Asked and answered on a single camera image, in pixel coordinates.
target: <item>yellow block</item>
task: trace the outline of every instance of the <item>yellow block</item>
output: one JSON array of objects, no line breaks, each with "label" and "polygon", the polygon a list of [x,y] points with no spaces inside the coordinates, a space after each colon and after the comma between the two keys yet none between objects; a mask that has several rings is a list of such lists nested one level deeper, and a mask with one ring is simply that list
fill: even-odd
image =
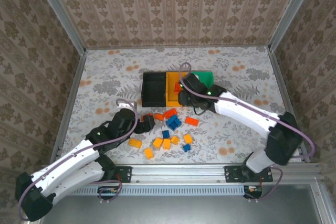
[{"label": "yellow block", "polygon": [[173,136],[172,139],[170,140],[170,142],[175,145],[177,145],[179,141],[180,139],[177,136]]},{"label": "yellow block", "polygon": [[166,73],[166,107],[181,107],[179,104],[179,95],[175,93],[175,84],[179,82],[179,72]]},{"label": "yellow block", "polygon": [[184,141],[186,144],[192,144],[193,143],[193,139],[191,138],[190,134],[186,134],[184,135]]},{"label": "yellow block", "polygon": [[131,138],[131,139],[128,141],[128,145],[140,149],[140,148],[141,148],[141,145],[142,145],[142,142],[141,142],[140,140]]},{"label": "yellow block", "polygon": [[151,159],[154,157],[153,151],[150,148],[144,150],[146,158]]},{"label": "yellow block", "polygon": [[154,146],[155,148],[157,148],[157,149],[160,149],[162,142],[163,142],[163,139],[157,137],[157,138],[155,139],[154,143],[153,143],[153,146]]},{"label": "yellow block", "polygon": [[164,150],[169,150],[170,149],[170,139],[165,138],[163,140],[163,149]]}]

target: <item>yellow container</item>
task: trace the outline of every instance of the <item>yellow container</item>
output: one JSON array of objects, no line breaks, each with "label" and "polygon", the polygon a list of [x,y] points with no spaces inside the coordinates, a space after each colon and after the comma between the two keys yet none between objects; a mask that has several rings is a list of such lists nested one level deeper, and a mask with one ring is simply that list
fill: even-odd
[{"label": "yellow container", "polygon": [[179,95],[175,93],[175,84],[179,82],[179,72],[166,73],[166,107],[181,107],[179,104]]}]

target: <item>gray floor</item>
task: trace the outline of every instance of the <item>gray floor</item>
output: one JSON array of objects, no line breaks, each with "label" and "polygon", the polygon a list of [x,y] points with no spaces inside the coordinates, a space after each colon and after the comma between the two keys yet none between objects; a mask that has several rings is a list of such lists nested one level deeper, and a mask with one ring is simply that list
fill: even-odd
[{"label": "gray floor", "polygon": [[72,196],[58,203],[43,224],[321,223],[309,186],[279,186],[258,203],[239,196],[121,196],[99,203]]}]

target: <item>orange spot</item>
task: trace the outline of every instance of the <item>orange spot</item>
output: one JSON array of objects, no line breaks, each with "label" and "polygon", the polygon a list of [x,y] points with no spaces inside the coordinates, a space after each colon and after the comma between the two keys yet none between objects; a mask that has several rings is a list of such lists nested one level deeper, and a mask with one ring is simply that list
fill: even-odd
[{"label": "orange spot", "polygon": [[101,113],[103,113],[103,109],[102,108],[97,108],[96,109],[96,114],[100,115]]},{"label": "orange spot", "polygon": [[81,80],[80,83],[79,83],[79,86],[80,86],[80,87],[83,87],[83,86],[85,85],[85,83],[86,83],[86,81]]},{"label": "orange spot", "polygon": [[260,106],[262,105],[262,102],[259,99],[254,100],[253,102],[255,105]]},{"label": "orange spot", "polygon": [[230,147],[229,149],[228,149],[228,151],[229,151],[229,153],[234,153],[235,152],[235,149],[233,148],[233,147]]},{"label": "orange spot", "polygon": [[227,150],[224,147],[221,147],[218,149],[218,153],[220,154],[220,156],[225,156],[227,154]]}]

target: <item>black box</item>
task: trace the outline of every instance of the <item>black box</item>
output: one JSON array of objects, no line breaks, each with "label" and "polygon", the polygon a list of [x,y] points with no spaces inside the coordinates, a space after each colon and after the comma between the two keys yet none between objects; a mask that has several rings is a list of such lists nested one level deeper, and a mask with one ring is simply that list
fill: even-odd
[{"label": "black box", "polygon": [[143,73],[141,100],[143,107],[166,107],[166,73]]}]

